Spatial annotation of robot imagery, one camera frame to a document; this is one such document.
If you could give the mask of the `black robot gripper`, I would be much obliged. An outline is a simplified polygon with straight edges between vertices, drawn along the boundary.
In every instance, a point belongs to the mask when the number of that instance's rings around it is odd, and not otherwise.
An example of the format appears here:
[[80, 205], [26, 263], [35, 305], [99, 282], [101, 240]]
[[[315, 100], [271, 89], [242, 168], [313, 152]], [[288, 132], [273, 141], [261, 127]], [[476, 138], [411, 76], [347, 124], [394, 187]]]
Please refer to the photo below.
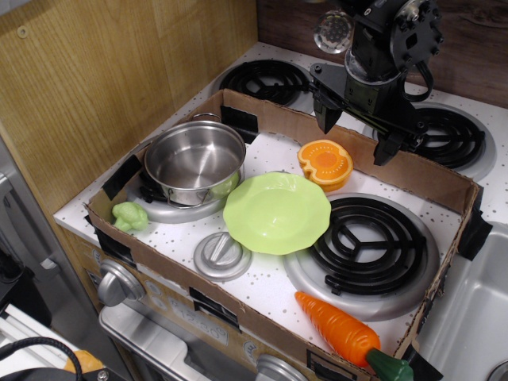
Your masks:
[[[352, 45], [344, 65], [312, 65], [312, 91], [317, 124], [327, 134], [346, 112], [378, 129], [374, 165], [388, 164], [404, 143], [401, 133], [391, 133], [406, 102], [426, 100], [433, 89], [429, 59], [444, 41], [439, 30], [441, 12], [435, 1], [336, 1], [354, 22]], [[405, 82], [416, 68], [428, 92], [408, 94]]]

